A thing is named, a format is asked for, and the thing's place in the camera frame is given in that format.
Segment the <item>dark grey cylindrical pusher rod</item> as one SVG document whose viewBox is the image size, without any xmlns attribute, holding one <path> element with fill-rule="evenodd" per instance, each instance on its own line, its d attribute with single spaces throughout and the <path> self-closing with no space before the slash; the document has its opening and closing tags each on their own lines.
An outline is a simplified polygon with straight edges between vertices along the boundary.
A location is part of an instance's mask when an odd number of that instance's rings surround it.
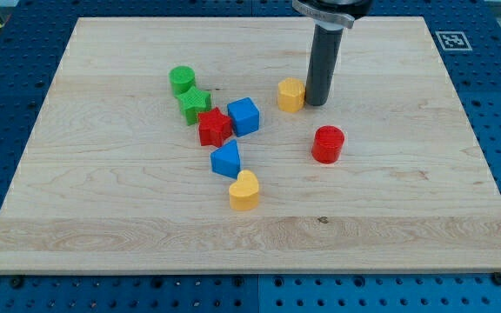
<svg viewBox="0 0 501 313">
<path fill-rule="evenodd" d="M 327 102 L 343 32 L 315 26 L 305 85 L 305 102 L 311 106 Z"/>
</svg>

